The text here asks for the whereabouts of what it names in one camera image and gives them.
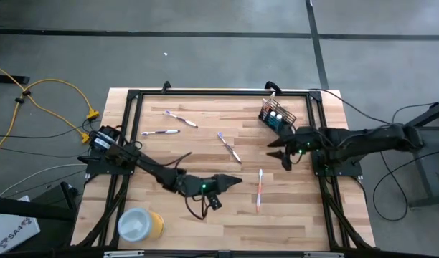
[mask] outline black cable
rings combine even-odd
[[[337,148],[340,148],[340,147],[342,147],[342,148],[347,148],[347,147],[350,145],[350,143],[348,143],[348,144],[345,145],[345,146],[342,146],[342,145],[343,145],[348,139],[355,138],[355,137],[359,137],[359,136],[369,136],[369,135],[371,135],[371,134],[373,134],[373,133],[376,133],[379,129],[384,128],[384,127],[387,127],[387,126],[391,126],[391,124],[390,124],[390,125],[381,125],[381,126],[378,126],[378,127],[376,127],[375,129],[372,129],[371,131],[369,131],[369,132],[367,132],[367,133],[358,133],[358,134],[356,134],[356,135],[349,135],[349,136],[345,137],[345,139],[343,139],[343,140],[337,145]]]
[[[92,121],[92,123],[97,123],[97,122],[101,122],[101,120],[95,120],[95,121]],[[81,125],[81,126],[78,126],[78,127],[76,127],[76,128],[73,128],[73,129],[71,129],[71,130],[68,130],[68,131],[66,131],[66,132],[59,133],[59,134],[56,134],[56,135],[51,135],[51,136],[21,136],[21,135],[8,135],[8,136],[6,136],[6,137],[8,137],[8,138],[24,138],[24,139],[48,139],[48,138],[55,138],[55,137],[58,137],[58,136],[66,135],[67,133],[70,133],[70,132],[72,132],[72,131],[74,131],[74,130],[76,130],[76,129],[79,129],[79,128],[81,128],[81,127],[82,127],[82,125]]]
[[[50,155],[50,154],[43,154],[43,153],[32,153],[32,152],[28,152],[28,151],[14,150],[14,149],[10,149],[10,148],[2,148],[2,147],[0,147],[0,150],[12,151],[12,152],[16,152],[16,153],[31,154],[31,155],[36,155],[36,156],[45,156],[45,157],[51,157],[51,158],[73,158],[73,157],[81,156],[84,153],[87,153],[87,150],[85,150],[82,153],[71,155],[71,156],[57,156],[57,155]]]
[[[176,165],[175,165],[175,169],[176,169],[176,168],[178,167],[179,163],[180,163],[184,158],[186,158],[187,156],[189,156],[189,155],[191,155],[191,154],[192,154],[192,152],[190,151],[190,152],[184,154],[183,156],[177,158],[176,160],[174,160],[174,161],[170,161],[170,162],[165,163],[165,164],[152,163],[152,162],[143,161],[143,160],[140,160],[140,161],[141,161],[141,162],[144,162],[144,163],[147,163],[147,164],[150,164],[150,165],[153,165],[153,166],[170,166],[171,164],[176,163]]]
[[[320,133],[320,131],[315,130],[316,133],[318,133],[327,143],[329,143],[331,145],[331,147],[334,147],[333,142],[331,142],[328,137],[326,137],[326,135],[324,135],[323,133]]]
[[[200,189],[200,192],[201,192],[201,198],[199,200],[196,200],[193,196],[192,196],[192,199],[194,201],[202,201],[202,204],[201,204],[201,214],[202,214],[202,216],[199,216],[199,215],[195,214],[192,211],[191,207],[188,204],[188,196],[184,197],[184,203],[186,204],[186,208],[188,209],[189,213],[192,214],[192,216],[196,217],[196,219],[204,220],[207,217],[208,209],[211,207],[211,205],[205,206],[205,195],[204,195],[204,192],[203,192],[202,188]]]
[[[358,113],[364,115],[365,117],[367,117],[367,118],[369,118],[369,119],[376,120],[376,121],[381,122],[381,123],[384,123],[384,124],[389,124],[388,122],[385,122],[385,121],[383,121],[383,120],[381,120],[381,119],[379,119],[379,118],[373,118],[372,116],[363,113],[361,110],[359,110],[358,108],[354,107],[352,104],[350,104],[349,102],[347,102],[347,101],[343,100],[342,98],[338,97],[336,94],[330,92],[329,90],[324,90],[324,89],[309,89],[309,90],[321,90],[321,91],[327,92],[327,93],[333,95],[333,96],[334,96],[335,98],[337,98],[338,100],[344,102],[345,104],[347,104],[347,105],[350,106],[351,108],[355,109]]]
[[[292,164],[296,165],[297,163],[299,163],[299,161],[301,161],[301,158],[303,157],[303,154],[299,154],[299,158],[298,161],[296,161],[296,163],[294,163],[293,161],[291,161]]]
[[[390,172],[387,173],[385,176],[383,176],[383,177],[379,180],[379,182],[377,182],[377,184],[376,184],[376,186],[374,187],[374,190],[373,190],[373,192],[372,192],[372,202],[373,202],[373,204],[374,204],[374,209],[376,210],[376,212],[377,212],[377,213],[378,213],[383,219],[388,220],[388,221],[399,221],[399,220],[403,219],[403,218],[406,216],[406,214],[407,214],[407,199],[406,199],[406,211],[405,211],[405,213],[404,213],[401,217],[399,217],[399,218],[397,218],[397,219],[388,219],[388,218],[384,217],[383,215],[381,215],[381,214],[379,213],[379,211],[377,210],[377,207],[376,207],[376,200],[375,200],[377,187],[381,184],[381,182],[382,182],[382,181],[383,181],[388,175],[392,175],[392,176],[393,176],[393,173],[394,173],[395,171],[399,170],[400,168],[402,168],[402,167],[404,167],[404,166],[406,166],[406,165],[409,165],[409,164],[413,163],[414,161],[416,161],[416,160],[418,160],[418,159],[421,159],[421,158],[424,158],[424,157],[427,157],[427,156],[431,156],[431,155],[435,155],[435,154],[439,154],[439,151],[436,151],[436,152],[433,152],[433,153],[428,153],[428,154],[425,154],[425,155],[423,155],[423,156],[420,156],[420,157],[414,158],[413,160],[408,161],[408,162],[402,164],[401,166],[398,166],[396,169],[394,169],[394,170],[392,170],[392,171],[390,171],[390,169],[387,167],[387,168],[389,169]],[[398,182],[397,182],[397,185],[400,187],[400,190],[401,190],[401,192],[403,193],[403,196],[406,198],[405,192],[402,190],[402,188],[401,188],[401,186],[398,184]]]
[[[191,207],[189,207],[189,204],[188,204],[188,196],[185,196],[185,197],[184,197],[184,203],[186,204],[186,208],[188,208],[188,211],[192,214],[192,216],[196,217],[196,219],[199,219],[199,220],[204,220],[204,219],[205,219],[204,216],[199,216],[199,215],[195,214],[195,213],[191,210]]]
[[[366,202],[366,204],[368,204],[368,198],[366,196],[366,190],[364,190],[364,186],[363,186],[362,182],[360,182],[360,180],[358,180],[358,178],[355,177],[355,176],[352,176],[352,179],[354,179],[358,183],[360,188],[363,190],[364,202]]]
[[[48,183],[52,183],[52,182],[55,182],[55,181],[58,181],[58,180],[61,180],[61,179],[67,178],[67,177],[69,177],[69,176],[74,176],[74,175],[79,174],[79,173],[82,173],[82,172],[84,172],[84,171],[85,171],[85,169],[82,169],[82,170],[80,170],[80,171],[76,171],[76,172],[71,173],[71,174],[68,174],[68,175],[66,175],[66,176],[62,176],[62,177],[56,178],[56,179],[54,179],[54,180],[51,180],[51,181],[48,181],[48,182],[45,182],[45,183],[41,183],[41,184],[39,184],[39,185],[37,185],[37,186],[30,187],[30,188],[25,189],[25,190],[23,190],[23,191],[17,191],[16,193],[13,193],[13,194],[11,194],[11,195],[9,195],[9,196],[1,197],[1,199],[2,199],[2,198],[6,198],[6,199],[7,199],[7,198],[9,198],[9,197],[16,196],[16,195],[21,194],[21,193],[24,193],[24,192],[26,192],[26,191],[30,191],[30,190],[32,190],[32,189],[35,189],[35,188],[41,187],[41,186],[43,186],[43,185],[47,185]]]
[[[91,131],[95,130],[93,128],[93,126],[92,126],[92,123],[94,123],[93,120],[94,120],[94,118],[93,119],[89,119],[89,126],[90,126]]]
[[[142,144],[141,142],[139,142],[139,141],[136,140],[134,143],[140,143],[140,148],[138,148],[138,150],[141,150],[141,149],[142,149],[143,144]]]
[[[395,111],[395,112],[393,113],[393,116],[392,116],[392,123],[395,122],[395,116],[396,116],[396,115],[398,114],[398,112],[401,111],[401,110],[404,110],[404,109],[406,109],[406,108],[422,107],[422,106],[433,105],[433,104],[435,104],[435,103],[432,102],[432,103],[417,104],[417,105],[408,105],[408,106],[405,106],[405,107],[401,107],[400,109],[398,109],[397,111]]]
[[[87,121],[89,121],[89,125],[90,125],[90,120],[86,119],[86,120],[84,120],[84,122],[82,122],[81,128],[82,128],[86,133],[90,133],[90,131],[87,130],[87,129],[85,129],[85,127],[84,127],[85,122],[87,122]]]
[[[394,175],[394,174],[392,173],[392,171],[390,170],[390,168],[389,168],[389,166],[388,166],[388,164],[387,164],[387,162],[386,162],[386,160],[385,160],[384,154],[382,153],[382,151],[379,152],[379,153],[380,153],[380,156],[382,157],[382,161],[384,161],[385,168],[387,168],[387,170],[389,171],[389,173],[388,173],[387,175],[391,175],[391,176],[392,176],[393,180],[395,181],[395,183],[396,183],[397,186],[398,186],[398,189],[401,191],[401,194],[403,195],[403,198],[405,199],[405,209],[404,209],[404,211],[403,211],[403,214],[402,214],[400,217],[396,218],[396,219],[390,219],[390,218],[387,218],[386,216],[382,215],[382,214],[379,212],[379,210],[377,209],[377,207],[376,207],[375,191],[376,191],[377,186],[379,185],[379,183],[378,183],[378,184],[376,185],[376,187],[374,187],[374,192],[373,192],[373,194],[372,194],[372,203],[373,203],[373,205],[374,205],[374,210],[376,210],[377,214],[379,214],[379,216],[380,216],[381,218],[383,218],[383,219],[385,219],[385,220],[387,220],[387,221],[400,221],[400,220],[404,219],[404,218],[406,217],[406,215],[407,215],[407,197],[406,197],[406,194],[405,194],[405,192],[403,191],[403,188],[401,187],[400,183],[398,183],[397,178],[395,177],[395,175]]]

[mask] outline bottle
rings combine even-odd
[[[282,123],[282,115],[281,114],[276,115],[275,121],[276,121],[275,129],[278,130],[280,124]]]
[[[275,111],[271,111],[268,120],[268,124],[273,128],[275,128],[275,124],[277,123],[277,120],[275,119],[275,115],[276,115]]]

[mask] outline yellow cable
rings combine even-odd
[[[11,133],[12,127],[14,127],[14,122],[16,121],[16,115],[17,115],[17,111],[19,111],[19,106],[20,103],[16,103],[16,108],[14,109],[14,114],[12,115],[12,119],[11,119],[11,125],[9,126],[6,135],[0,140],[0,146],[4,143],[4,141],[7,139],[7,136]]]
[[[73,125],[72,123],[70,123],[70,122],[69,122],[68,120],[66,120],[64,117],[62,117],[61,115],[58,115],[57,113],[52,112],[51,110],[48,110],[48,109],[43,108],[42,106],[38,105],[38,103],[36,103],[36,102],[33,100],[33,97],[32,97],[32,96],[28,95],[27,97],[33,102],[33,104],[34,104],[37,108],[39,108],[40,110],[43,110],[43,111],[45,111],[45,112],[48,112],[49,114],[51,114],[51,115],[53,115],[53,116],[55,116],[55,117],[57,117],[57,118],[63,120],[63,121],[64,121],[65,123],[67,123],[69,126],[71,126],[72,128],[74,128],[79,134],[82,134],[82,132],[81,132],[79,129],[77,129],[75,125]]]
[[[85,102],[86,102],[86,103],[88,104],[88,106],[89,106],[89,110],[93,110],[92,105],[90,104],[90,102],[89,102],[88,98],[85,96],[85,94],[82,93],[82,91],[81,91],[78,87],[72,85],[72,84],[69,83],[69,82],[65,82],[64,80],[59,80],[59,79],[43,79],[43,80],[39,80],[39,81],[37,81],[37,82],[33,82],[32,84],[28,85],[28,86],[25,88],[25,90],[29,90],[29,88],[31,88],[31,87],[33,87],[33,86],[35,86],[35,85],[38,85],[39,83],[43,83],[43,82],[60,82],[60,83],[63,83],[63,84],[65,84],[65,85],[68,85],[68,86],[74,88],[74,89],[77,90],[77,91],[79,92],[79,94],[81,94],[81,96],[84,98]]]
[[[2,73],[4,73],[7,77],[9,77],[17,86],[19,86],[20,87],[20,89],[22,89],[22,91],[25,91],[25,90],[28,90],[30,87],[32,87],[32,86],[35,86],[36,84],[39,84],[39,83],[41,83],[41,82],[44,82],[44,81],[48,81],[48,80],[52,80],[52,81],[57,81],[57,82],[63,82],[63,83],[65,83],[66,85],[69,85],[69,86],[71,86],[71,87],[73,87],[73,88],[75,88],[83,97],[84,97],[84,99],[85,99],[85,101],[86,101],[86,103],[88,104],[88,106],[89,106],[89,108],[90,108],[90,112],[89,112],[89,115],[88,115],[88,118],[90,118],[90,117],[96,117],[96,116],[98,116],[98,111],[94,111],[94,109],[92,108],[92,106],[90,105],[90,103],[89,103],[89,100],[86,98],[86,96],[84,95],[84,93],[82,93],[80,90],[79,90],[79,88],[77,88],[76,86],[74,86],[74,85],[72,85],[72,84],[70,84],[70,83],[68,83],[68,82],[64,82],[64,81],[62,81],[62,80],[57,80],[57,79],[46,79],[46,80],[41,80],[41,81],[38,81],[38,82],[35,82],[35,83],[32,83],[31,85],[29,85],[27,88],[23,88],[9,73],[7,73],[6,71],[4,71],[2,68],[0,68],[0,72],[2,72]],[[82,138],[82,143],[86,143],[86,142],[88,142],[88,140],[89,140],[89,135],[87,134],[87,133],[83,133],[81,130],[79,130],[79,129],[77,129],[76,128],[76,126],[74,126],[72,123],[70,123],[68,120],[66,120],[64,117],[62,117],[61,115],[58,115],[57,113],[55,113],[55,112],[53,112],[53,111],[51,111],[51,110],[48,110],[47,108],[44,108],[44,107],[41,107],[40,105],[38,105],[38,103],[36,103],[35,101],[34,101],[34,99],[33,99],[33,97],[31,97],[30,95],[28,95],[28,98],[33,102],[33,104],[37,107],[37,108],[39,108],[40,110],[43,110],[43,111],[45,111],[45,112],[47,112],[47,113],[49,113],[49,114],[51,114],[51,115],[53,115],[53,116],[55,116],[55,117],[57,117],[57,118],[59,118],[59,119],[61,119],[61,120],[63,120],[65,123],[67,123],[69,126],[71,126],[72,128],[74,128],[80,135],[81,135],[81,138]],[[13,113],[13,115],[12,115],[12,119],[11,119],[11,124],[10,124],[10,126],[9,126],[9,129],[7,130],[7,132],[6,132],[6,135],[1,139],[1,141],[0,141],[0,146],[4,143],[4,141],[7,139],[7,136],[11,133],[11,131],[12,131],[12,128],[14,127],[14,123],[15,123],[15,120],[16,120],[16,115],[17,115],[17,112],[18,112],[18,110],[19,110],[19,106],[20,106],[20,103],[17,103],[16,104],[16,107],[15,107],[15,109],[14,109],[14,113]]]

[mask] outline cable connector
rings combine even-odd
[[[90,136],[87,133],[81,133],[81,138],[81,142],[84,144],[88,143],[90,140]]]
[[[88,120],[92,120],[92,119],[98,118],[99,115],[100,115],[100,113],[97,110],[90,110],[89,114],[87,115],[86,118]]]
[[[23,104],[25,102],[25,100],[21,97],[16,97],[15,101],[20,103],[20,104]]]

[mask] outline yellow cup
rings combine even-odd
[[[162,216],[156,212],[149,211],[149,214],[151,215],[153,226],[151,227],[151,231],[149,232],[147,239],[158,239],[162,233],[164,233],[164,219],[162,219]]]
[[[164,220],[156,212],[132,208],[119,218],[118,232],[129,242],[158,239],[164,232]]]

